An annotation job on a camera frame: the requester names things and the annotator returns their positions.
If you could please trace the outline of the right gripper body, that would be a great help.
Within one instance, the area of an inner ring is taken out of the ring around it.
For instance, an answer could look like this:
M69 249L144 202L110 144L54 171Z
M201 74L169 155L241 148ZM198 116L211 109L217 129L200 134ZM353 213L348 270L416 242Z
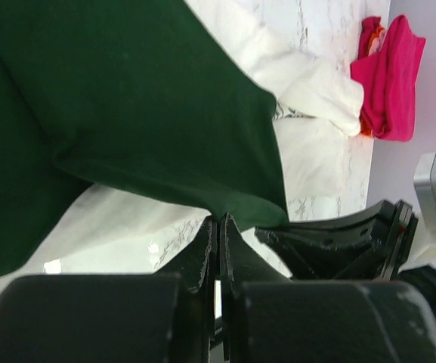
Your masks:
M436 318L436 268L431 264L405 272L399 269L410 256L419 220L411 205L399 200L394 205L392 223L386 239L379 243L384 260L373 269L373 280L403 281L415 287L427 300Z

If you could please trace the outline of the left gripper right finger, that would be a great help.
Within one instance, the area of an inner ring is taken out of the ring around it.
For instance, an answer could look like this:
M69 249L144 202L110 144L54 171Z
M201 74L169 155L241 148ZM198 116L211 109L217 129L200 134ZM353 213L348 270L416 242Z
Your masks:
M436 362L436 319L403 281L292 281L219 229L228 362Z

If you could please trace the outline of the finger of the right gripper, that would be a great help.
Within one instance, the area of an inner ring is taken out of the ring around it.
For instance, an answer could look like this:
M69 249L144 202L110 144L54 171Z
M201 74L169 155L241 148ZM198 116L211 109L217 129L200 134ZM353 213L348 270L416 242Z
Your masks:
M256 228L294 280L373 279L380 275L395 205L382 201L337 219Z

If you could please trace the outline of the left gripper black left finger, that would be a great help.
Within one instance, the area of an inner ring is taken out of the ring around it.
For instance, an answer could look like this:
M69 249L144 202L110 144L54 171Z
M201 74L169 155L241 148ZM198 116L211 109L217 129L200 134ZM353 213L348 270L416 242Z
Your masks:
M0 294L0 362L207 362L214 222L151 275L28 275Z

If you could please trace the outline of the white green-sleeved Charlie Brown t-shirt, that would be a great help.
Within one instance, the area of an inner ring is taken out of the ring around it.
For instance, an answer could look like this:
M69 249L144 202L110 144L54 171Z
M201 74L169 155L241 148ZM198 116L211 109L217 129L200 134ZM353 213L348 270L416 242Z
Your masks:
M363 87L232 1L0 1L0 277L184 206L288 222L286 126L356 135Z

